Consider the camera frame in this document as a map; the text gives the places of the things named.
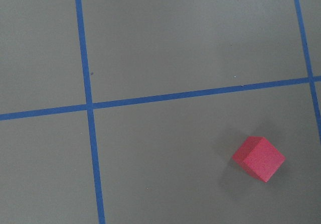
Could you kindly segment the red block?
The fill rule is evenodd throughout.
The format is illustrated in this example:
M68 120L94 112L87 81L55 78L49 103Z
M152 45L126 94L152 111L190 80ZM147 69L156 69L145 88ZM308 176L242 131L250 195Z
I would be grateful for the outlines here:
M249 136L232 159L251 177L266 183L284 163L285 156L265 137Z

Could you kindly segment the brown paper table mat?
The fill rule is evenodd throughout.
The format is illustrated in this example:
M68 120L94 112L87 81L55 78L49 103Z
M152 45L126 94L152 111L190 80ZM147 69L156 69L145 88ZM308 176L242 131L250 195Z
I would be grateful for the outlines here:
M1 223L320 223L320 0L1 0Z

